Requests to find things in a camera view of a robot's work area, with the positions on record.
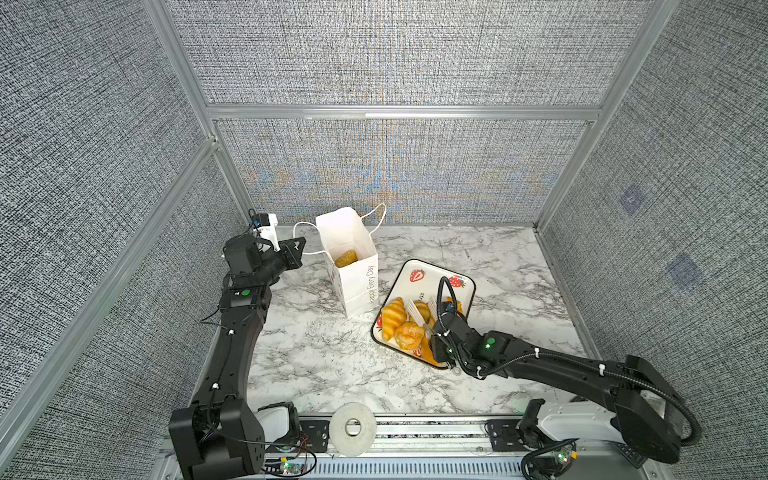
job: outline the marble table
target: marble table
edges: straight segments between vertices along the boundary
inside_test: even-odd
[[[306,251],[320,250],[311,227]],[[290,238],[290,230],[279,237]],[[584,355],[530,228],[381,227],[379,301],[410,258],[470,276],[477,285],[468,321],[480,333],[497,329],[549,349]],[[283,274],[253,354],[252,409],[291,401],[300,413],[333,413],[348,402],[374,413],[520,414],[529,399],[567,402],[573,395],[523,379],[485,381],[436,370],[374,343],[376,312],[347,319],[323,260]]]

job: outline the blue patch on wall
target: blue patch on wall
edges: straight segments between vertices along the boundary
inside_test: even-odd
[[[703,274],[690,255],[681,253],[667,264],[667,275],[681,291],[701,283]]]
[[[619,199],[619,204],[624,207],[628,214],[634,215],[640,209],[640,205],[643,204],[643,192],[640,191],[640,187],[637,185],[630,185],[624,195]]]

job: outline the textured wall panel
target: textured wall panel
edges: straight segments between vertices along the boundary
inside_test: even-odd
[[[202,141],[138,0],[3,2],[0,413]]]
[[[210,160],[3,479],[145,480],[215,326],[224,241],[244,223]]]
[[[390,223],[525,223],[582,121],[227,120],[253,201],[284,223],[379,202]]]
[[[207,100],[600,104],[652,0],[168,0]]]
[[[681,480],[764,475],[766,65],[767,3],[682,2],[545,232],[602,353],[703,424]]]

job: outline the robotic arm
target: robotic arm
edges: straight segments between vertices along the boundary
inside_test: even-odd
[[[230,271],[223,279],[217,310],[221,323],[214,323],[221,328],[220,335],[200,388],[187,408],[173,412],[168,426],[185,480],[225,480],[261,471],[281,476],[265,465],[266,447],[295,446],[265,440],[262,422],[245,398],[253,349],[272,298],[270,287],[286,270],[302,266],[306,241],[299,237],[278,242],[269,228],[275,223],[273,216],[252,214],[253,230],[265,233],[269,241],[254,237],[249,226],[224,246]],[[438,298],[443,298],[444,285],[455,299],[445,277]],[[531,379],[590,400],[562,405],[531,400],[517,430],[520,441],[533,449],[569,439],[602,439],[624,442],[649,458],[674,463],[682,445],[698,440],[700,427],[683,400],[641,358],[628,356],[624,363],[582,359],[508,333],[481,335],[448,302],[438,304],[438,317],[430,339],[438,362],[456,364],[478,379],[489,375]],[[678,411],[690,424],[685,439],[680,437]]]

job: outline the tape roll center hole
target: tape roll center hole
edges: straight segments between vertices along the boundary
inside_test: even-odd
[[[344,431],[350,437],[356,437],[360,435],[361,430],[362,427],[360,426],[360,421],[358,419],[349,419],[344,425]]]

